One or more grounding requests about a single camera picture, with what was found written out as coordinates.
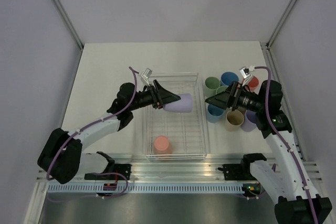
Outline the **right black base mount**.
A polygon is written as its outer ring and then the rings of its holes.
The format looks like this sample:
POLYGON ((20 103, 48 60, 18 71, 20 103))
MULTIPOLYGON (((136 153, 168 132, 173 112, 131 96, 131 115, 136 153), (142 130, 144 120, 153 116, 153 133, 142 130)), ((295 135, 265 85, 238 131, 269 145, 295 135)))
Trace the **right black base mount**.
POLYGON ((222 172, 226 181, 252 181, 256 180, 250 173, 248 173, 241 164, 223 164, 217 168, 222 172))

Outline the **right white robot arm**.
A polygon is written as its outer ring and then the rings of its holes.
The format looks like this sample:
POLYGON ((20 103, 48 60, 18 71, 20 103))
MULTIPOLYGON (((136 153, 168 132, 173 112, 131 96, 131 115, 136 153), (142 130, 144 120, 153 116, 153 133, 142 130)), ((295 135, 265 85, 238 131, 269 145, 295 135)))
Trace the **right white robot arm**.
POLYGON ((272 150, 280 169, 277 175, 261 153, 245 154, 239 172, 255 178, 274 203, 278 223, 324 223, 332 210, 328 197, 320 196, 298 153, 291 124, 281 110, 281 84, 265 80, 258 93, 232 82, 223 92, 205 100, 209 105, 235 111, 244 108, 256 114, 257 128, 272 150))

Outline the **light blue cup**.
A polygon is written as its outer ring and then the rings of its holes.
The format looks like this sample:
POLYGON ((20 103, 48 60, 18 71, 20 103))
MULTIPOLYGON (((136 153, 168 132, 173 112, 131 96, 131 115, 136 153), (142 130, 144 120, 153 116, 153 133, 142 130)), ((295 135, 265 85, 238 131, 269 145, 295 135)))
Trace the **light blue cup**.
POLYGON ((206 110, 206 119, 209 123, 216 123, 222 118, 224 113, 224 109, 209 104, 206 110))

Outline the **pink cup front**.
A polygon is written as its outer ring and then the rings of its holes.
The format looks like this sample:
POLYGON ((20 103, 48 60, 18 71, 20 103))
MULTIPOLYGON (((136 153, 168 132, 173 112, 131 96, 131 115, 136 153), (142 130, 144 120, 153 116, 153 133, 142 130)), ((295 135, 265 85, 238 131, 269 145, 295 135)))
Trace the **pink cup front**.
POLYGON ((154 153, 157 155, 172 154, 172 145, 166 136, 158 136, 154 140, 154 153))

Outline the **pink cup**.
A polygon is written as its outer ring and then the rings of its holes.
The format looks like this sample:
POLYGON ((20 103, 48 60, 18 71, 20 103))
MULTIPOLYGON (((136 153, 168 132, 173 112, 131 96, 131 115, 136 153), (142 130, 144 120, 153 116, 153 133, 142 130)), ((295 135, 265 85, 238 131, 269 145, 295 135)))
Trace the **pink cup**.
POLYGON ((158 136, 154 140, 154 153, 157 155, 172 154, 172 145, 166 136, 158 136))
POLYGON ((251 92, 254 92, 259 86, 259 79, 253 76, 252 79, 247 84, 247 86, 251 92))

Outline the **aluminium frame post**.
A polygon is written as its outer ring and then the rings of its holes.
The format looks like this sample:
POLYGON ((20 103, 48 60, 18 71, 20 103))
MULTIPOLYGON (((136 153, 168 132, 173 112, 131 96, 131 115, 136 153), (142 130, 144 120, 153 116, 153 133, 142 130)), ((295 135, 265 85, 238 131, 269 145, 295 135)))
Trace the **aluminium frame post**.
POLYGON ((65 24, 67 30, 69 31, 73 41, 77 45, 78 49, 82 52, 84 49, 84 43, 80 39, 71 19, 69 18, 62 2, 60 0, 51 0, 52 4, 54 5, 57 13, 59 14, 62 22, 65 24))
POLYGON ((286 23, 287 19, 289 18, 290 14, 292 13, 298 1, 299 0, 289 0, 284 12, 281 14, 280 19, 278 20, 273 32, 271 33, 270 38, 265 43, 265 47, 267 49, 270 49, 270 47, 274 44, 280 31, 282 30, 284 24, 286 23))

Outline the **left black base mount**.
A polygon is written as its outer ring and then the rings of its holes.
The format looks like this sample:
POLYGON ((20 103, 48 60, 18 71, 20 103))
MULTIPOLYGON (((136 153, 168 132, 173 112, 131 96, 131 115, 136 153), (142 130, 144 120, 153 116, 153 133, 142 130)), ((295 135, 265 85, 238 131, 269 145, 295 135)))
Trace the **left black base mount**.
POLYGON ((108 164, 106 168, 99 173, 87 173, 85 180, 122 180, 130 179, 131 164, 108 164))

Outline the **green cup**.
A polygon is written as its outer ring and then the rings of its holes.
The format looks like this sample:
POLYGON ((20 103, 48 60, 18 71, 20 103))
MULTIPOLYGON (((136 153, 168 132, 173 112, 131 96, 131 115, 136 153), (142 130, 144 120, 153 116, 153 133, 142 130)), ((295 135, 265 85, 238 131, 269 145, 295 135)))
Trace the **green cup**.
POLYGON ((208 77, 204 82, 204 95, 212 97, 216 94, 216 90, 220 87, 220 80, 216 77, 208 77))
POLYGON ((221 93, 221 92, 225 92, 227 88, 228 88, 228 86, 220 86, 220 87, 218 87, 218 88, 216 89, 215 94, 219 94, 219 93, 221 93))

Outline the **aluminium front rail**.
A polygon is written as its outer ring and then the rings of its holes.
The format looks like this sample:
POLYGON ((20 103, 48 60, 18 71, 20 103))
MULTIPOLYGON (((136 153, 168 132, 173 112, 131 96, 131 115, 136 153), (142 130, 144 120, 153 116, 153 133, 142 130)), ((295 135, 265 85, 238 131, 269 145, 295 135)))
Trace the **aluminium front rail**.
MULTIPOLYGON (((117 164, 131 164, 130 181, 143 183, 220 183, 226 182, 218 170, 224 164, 239 164, 239 158, 208 154, 203 160, 149 161, 144 155, 108 154, 117 164)), ((71 182, 84 182, 85 173, 101 172, 106 161, 98 154, 83 154, 79 172, 71 182)), ((321 182, 322 176, 315 162, 303 162, 313 182, 321 182)))

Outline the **large purple cup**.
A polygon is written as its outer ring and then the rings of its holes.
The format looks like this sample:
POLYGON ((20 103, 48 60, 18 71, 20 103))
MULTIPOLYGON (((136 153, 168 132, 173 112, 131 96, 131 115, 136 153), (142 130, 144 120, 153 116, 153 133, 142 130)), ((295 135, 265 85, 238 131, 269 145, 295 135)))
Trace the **large purple cup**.
POLYGON ((256 128, 256 113, 247 110, 244 114, 244 122, 241 125, 241 129, 244 132, 251 132, 256 128))

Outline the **left aluminium frame post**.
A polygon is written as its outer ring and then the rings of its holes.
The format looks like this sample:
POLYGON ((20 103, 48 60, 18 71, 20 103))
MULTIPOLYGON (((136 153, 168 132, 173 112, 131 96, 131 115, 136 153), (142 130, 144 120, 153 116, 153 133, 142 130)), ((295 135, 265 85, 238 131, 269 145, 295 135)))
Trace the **left aluminium frame post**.
POLYGON ((77 45, 78 49, 82 52, 84 49, 84 43, 80 39, 71 19, 69 18, 62 2, 60 0, 51 0, 52 4, 54 5, 57 13, 59 14, 62 22, 65 24, 67 30, 69 31, 73 41, 77 45))

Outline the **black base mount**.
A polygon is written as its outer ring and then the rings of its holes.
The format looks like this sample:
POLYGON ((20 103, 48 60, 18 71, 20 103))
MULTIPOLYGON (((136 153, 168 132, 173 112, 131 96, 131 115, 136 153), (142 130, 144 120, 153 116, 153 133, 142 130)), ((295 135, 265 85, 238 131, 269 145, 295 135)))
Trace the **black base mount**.
POLYGON ((217 168, 222 172, 226 181, 252 181, 256 180, 250 173, 248 173, 241 164, 223 164, 217 168))
POLYGON ((106 168, 99 173, 87 173, 85 180, 122 180, 130 179, 131 164, 108 164, 106 168))

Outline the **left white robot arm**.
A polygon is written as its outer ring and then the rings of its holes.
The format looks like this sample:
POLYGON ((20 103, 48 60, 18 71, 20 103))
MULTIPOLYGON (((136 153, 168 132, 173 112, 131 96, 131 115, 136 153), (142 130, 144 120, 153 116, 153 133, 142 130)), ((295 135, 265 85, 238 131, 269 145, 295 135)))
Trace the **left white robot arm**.
POLYGON ((53 130, 38 158, 37 164, 46 172, 47 180, 60 184, 71 181, 80 166, 82 151, 101 138, 124 129, 133 120, 133 111, 147 106, 162 109, 180 101, 180 95, 163 88, 157 80, 137 91, 127 82, 120 86, 111 107, 99 119, 73 131, 53 130))

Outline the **right aluminium frame post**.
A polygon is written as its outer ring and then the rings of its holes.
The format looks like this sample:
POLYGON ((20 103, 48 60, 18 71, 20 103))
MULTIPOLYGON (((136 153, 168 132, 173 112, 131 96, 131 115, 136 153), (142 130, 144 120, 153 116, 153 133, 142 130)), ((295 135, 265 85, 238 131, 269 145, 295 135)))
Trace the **right aluminium frame post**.
POLYGON ((299 0, 289 0, 284 12, 281 14, 280 19, 278 20, 273 32, 271 33, 270 38, 265 43, 265 47, 267 49, 270 49, 270 47, 274 44, 280 31, 282 30, 284 24, 286 23, 287 19, 289 18, 290 14, 292 13, 298 1, 299 0))

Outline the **beige cup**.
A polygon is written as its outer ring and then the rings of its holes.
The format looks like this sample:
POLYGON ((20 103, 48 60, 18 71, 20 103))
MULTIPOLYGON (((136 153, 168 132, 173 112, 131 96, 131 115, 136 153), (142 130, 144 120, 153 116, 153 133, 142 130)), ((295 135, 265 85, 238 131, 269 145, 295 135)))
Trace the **beige cup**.
POLYGON ((237 131, 241 125, 244 123, 244 115, 238 111, 228 111, 226 113, 226 120, 225 120, 225 129, 227 131, 233 132, 237 131))

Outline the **small purple cup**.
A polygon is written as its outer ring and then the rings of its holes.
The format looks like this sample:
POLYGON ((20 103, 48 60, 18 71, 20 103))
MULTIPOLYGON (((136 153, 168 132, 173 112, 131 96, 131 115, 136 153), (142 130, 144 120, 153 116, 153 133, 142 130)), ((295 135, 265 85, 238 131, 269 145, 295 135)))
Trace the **small purple cup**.
POLYGON ((163 106, 164 111, 173 113, 191 113, 193 110, 193 97, 190 93, 179 94, 180 100, 163 106))

